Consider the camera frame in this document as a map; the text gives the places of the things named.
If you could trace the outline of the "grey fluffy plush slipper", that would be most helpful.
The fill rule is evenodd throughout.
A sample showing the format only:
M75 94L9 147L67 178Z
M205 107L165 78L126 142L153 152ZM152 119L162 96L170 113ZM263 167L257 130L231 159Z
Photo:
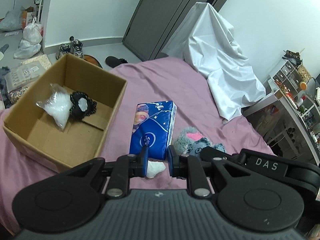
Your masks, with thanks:
M200 133L195 127L182 129L172 145L178 155L189 154L199 157L200 152L205 147L212 147L223 153L227 153L223 144L214 144L210 139Z

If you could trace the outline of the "white soft ball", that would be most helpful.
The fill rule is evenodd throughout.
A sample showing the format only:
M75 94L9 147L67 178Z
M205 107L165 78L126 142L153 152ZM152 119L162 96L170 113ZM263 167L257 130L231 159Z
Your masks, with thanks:
M146 177L149 179L154 178L157 174L163 172L166 169L166 166L163 162L160 161L148 161Z

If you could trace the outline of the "blue tissue pack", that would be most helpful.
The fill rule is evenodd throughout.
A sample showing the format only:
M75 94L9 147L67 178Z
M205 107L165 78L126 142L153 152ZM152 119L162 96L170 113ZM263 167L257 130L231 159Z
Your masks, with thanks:
M171 144L177 106L173 101L140 103L136 107L130 154L148 146L151 159L165 160Z

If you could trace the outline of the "black lace white pouch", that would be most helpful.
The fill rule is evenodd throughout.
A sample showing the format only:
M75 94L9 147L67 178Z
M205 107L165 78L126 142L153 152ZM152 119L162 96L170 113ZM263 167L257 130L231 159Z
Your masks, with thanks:
M76 120L82 120L86 116L94 114L97 110L97 102L92 100L86 93L76 91L70 95L72 103L70 115Z

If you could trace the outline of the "clear bag white filling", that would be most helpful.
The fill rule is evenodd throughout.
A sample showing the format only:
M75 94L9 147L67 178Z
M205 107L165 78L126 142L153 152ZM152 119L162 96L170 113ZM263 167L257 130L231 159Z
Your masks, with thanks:
M67 90L56 83L50 84L51 96L44 101L37 101L36 106L51 116L58 128L63 131L69 119L72 103Z

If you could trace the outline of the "brown cardboard box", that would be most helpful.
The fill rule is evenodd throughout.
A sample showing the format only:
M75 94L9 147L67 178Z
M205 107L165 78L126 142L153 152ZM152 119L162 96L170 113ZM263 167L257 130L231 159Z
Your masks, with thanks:
M73 168L101 154L126 86L123 78L65 55L11 107L4 131L43 166Z

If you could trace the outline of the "pink bed sheet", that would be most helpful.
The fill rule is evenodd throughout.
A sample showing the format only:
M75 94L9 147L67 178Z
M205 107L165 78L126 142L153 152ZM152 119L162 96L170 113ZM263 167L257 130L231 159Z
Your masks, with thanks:
M79 90L95 100L97 112L60 130L37 107L51 96L51 84ZM136 106L173 101L177 106L173 136L192 126L229 154L241 149L272 150L243 116L224 123L206 79L182 60L168 57L122 64L107 72L71 56L57 61L14 106L1 111L1 224L20 227L12 200L23 188L95 157L115 161L130 148Z

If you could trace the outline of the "white drawer organizer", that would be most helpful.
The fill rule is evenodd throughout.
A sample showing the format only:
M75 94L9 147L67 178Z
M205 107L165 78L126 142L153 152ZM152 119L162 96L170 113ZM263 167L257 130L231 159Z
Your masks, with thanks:
M297 92L301 90L300 83L302 82L302 78L290 61L286 60L280 65L273 79L277 83L286 86L289 90Z

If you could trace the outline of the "black slipper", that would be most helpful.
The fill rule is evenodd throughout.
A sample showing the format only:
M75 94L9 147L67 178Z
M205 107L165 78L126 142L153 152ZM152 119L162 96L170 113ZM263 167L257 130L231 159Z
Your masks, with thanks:
M127 61L125 59L119 59L117 57L114 57L114 56L108 56L106 59L105 59L105 63L111 67L111 68L115 68L121 64L125 64L127 63Z

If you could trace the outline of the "grey sneaker right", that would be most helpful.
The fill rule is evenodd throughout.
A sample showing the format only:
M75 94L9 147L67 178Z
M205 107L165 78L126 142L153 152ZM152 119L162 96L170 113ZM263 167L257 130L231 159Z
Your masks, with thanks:
M83 58L84 55L83 55L82 47L83 47L83 43L80 40L74 39L72 41L72 46L71 46L72 54L79 58Z

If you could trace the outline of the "grey sneaker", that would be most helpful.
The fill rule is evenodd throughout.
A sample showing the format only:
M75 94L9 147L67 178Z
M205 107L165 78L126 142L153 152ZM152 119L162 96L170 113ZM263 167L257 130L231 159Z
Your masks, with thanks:
M71 46L72 54L79 58L83 58L84 55L83 55L82 47L83 47L83 43L80 40L74 39L72 41L72 46Z
M66 54L71 53L71 45L70 44L61 44L58 48L58 51L55 54L56 59L58 60L59 58L63 57Z

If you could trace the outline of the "grey sneaker left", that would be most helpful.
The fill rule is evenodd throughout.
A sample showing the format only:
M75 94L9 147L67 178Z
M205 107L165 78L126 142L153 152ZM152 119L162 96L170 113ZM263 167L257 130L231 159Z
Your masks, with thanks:
M70 44L61 44L58 48L58 51L55 54L56 59L58 60L59 58L63 57L66 54L71 53L71 45Z

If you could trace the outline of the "packaged bedding bundle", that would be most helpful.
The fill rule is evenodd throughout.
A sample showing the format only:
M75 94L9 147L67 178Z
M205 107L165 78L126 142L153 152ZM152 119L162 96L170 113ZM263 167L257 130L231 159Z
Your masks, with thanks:
M5 74L5 92L9 101L15 104L31 85L52 66L46 54L27 59Z

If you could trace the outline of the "white plastic bag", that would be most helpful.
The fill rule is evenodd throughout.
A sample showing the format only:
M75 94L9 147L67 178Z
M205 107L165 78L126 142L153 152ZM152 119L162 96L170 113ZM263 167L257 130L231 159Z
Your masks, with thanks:
M23 37L14 53L15 59L29 59L41 50L43 27L33 18L33 21L23 29Z

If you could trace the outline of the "grey door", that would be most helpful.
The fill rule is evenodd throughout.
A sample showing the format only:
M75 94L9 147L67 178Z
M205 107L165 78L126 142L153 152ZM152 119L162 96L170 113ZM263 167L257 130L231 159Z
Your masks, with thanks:
M140 60L159 58L161 51L196 2L207 0L140 0L123 38L123 45ZM219 11L227 0L211 4Z

